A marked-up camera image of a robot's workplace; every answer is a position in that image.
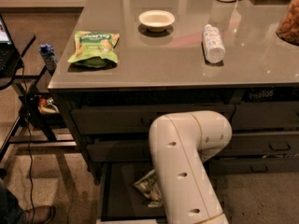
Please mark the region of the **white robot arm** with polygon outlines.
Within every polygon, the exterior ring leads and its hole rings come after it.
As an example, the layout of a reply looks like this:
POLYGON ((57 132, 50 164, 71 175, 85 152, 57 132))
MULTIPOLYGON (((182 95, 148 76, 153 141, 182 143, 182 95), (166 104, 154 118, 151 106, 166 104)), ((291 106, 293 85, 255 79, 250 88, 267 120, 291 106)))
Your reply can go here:
POLYGON ((232 138, 214 111, 166 114, 149 128, 149 149, 168 224, 229 224, 203 163, 232 138))

